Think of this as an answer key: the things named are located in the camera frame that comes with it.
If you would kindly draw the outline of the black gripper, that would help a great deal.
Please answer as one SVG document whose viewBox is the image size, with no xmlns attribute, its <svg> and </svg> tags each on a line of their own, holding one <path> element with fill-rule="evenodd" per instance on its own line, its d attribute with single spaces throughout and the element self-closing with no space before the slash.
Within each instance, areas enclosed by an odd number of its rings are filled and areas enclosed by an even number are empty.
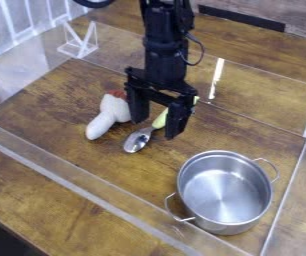
<svg viewBox="0 0 306 256">
<path fill-rule="evenodd" d="M 134 123 L 150 117 L 150 102 L 168 106 L 166 138 L 174 139 L 186 129 L 192 115 L 196 89 L 186 82 L 188 40 L 174 43 L 144 41 L 144 68 L 127 67 L 125 90 Z"/>
</svg>

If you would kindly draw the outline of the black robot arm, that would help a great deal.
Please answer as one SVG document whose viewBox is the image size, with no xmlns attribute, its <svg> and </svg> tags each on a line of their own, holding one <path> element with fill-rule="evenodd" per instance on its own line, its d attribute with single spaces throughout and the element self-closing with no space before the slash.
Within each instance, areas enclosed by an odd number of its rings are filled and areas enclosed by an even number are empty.
<svg viewBox="0 0 306 256">
<path fill-rule="evenodd" d="M 166 138 L 186 129 L 198 90 L 187 84 L 188 31 L 194 28 L 190 0 L 140 0 L 146 27 L 144 68 L 125 69 L 125 91 L 134 123 L 150 117 L 150 102 L 168 107 Z"/>
</svg>

